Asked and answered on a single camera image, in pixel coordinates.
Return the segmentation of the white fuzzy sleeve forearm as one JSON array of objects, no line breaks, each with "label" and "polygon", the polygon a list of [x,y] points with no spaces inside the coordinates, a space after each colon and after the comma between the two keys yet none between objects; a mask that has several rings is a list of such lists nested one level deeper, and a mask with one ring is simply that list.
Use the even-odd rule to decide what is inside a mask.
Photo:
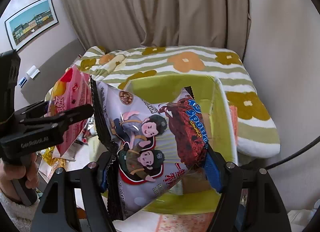
[{"label": "white fuzzy sleeve forearm", "polygon": [[1,204],[19,231],[30,231],[39,202],[40,199],[38,198],[33,205],[27,207],[23,204],[15,203],[1,191]]}]

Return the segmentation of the person left hand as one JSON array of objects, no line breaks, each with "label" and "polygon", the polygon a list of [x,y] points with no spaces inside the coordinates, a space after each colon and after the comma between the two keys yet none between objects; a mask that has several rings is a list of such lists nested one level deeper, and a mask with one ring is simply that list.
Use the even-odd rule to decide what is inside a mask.
[{"label": "person left hand", "polygon": [[32,153],[30,156],[31,163],[28,169],[26,169],[25,166],[5,164],[3,160],[1,160],[1,192],[12,201],[22,201],[12,183],[13,180],[27,177],[25,186],[28,189],[35,189],[39,185],[38,168],[36,165],[37,155],[36,153]]}]

